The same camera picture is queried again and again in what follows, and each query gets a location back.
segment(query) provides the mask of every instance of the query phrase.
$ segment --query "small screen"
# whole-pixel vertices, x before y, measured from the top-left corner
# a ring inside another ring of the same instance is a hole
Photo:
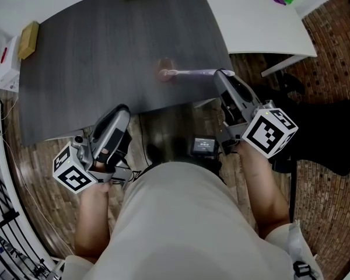
[[[193,152],[213,153],[215,147],[214,139],[195,138]]]

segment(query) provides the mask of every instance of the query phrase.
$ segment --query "cardboard box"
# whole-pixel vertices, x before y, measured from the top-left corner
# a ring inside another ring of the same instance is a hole
[[[26,59],[36,49],[37,32],[39,30],[39,23],[32,22],[22,30],[21,41],[18,49],[18,57]]]

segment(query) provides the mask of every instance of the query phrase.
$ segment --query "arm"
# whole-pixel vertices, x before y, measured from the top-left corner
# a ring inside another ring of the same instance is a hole
[[[110,183],[94,184],[80,196],[75,255],[95,263],[110,241],[107,219]]]
[[[237,146],[246,179],[251,210],[263,239],[275,228],[290,223],[285,197],[276,185],[268,160],[246,142]]]

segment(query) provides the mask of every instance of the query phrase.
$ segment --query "white box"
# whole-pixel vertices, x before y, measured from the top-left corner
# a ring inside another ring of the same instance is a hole
[[[284,148],[297,130],[297,125],[280,108],[261,109],[242,138],[270,158]]]
[[[20,37],[15,36],[5,47],[6,52],[0,63],[0,89],[18,92],[21,63],[17,55],[19,42]]]

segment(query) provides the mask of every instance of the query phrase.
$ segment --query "black clip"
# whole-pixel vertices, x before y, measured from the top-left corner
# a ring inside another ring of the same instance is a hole
[[[301,261],[296,261],[293,264],[293,269],[294,272],[296,273],[296,276],[298,278],[301,278],[303,276],[310,276],[311,279],[313,279],[312,274],[311,274],[311,267],[308,264],[305,264]]]

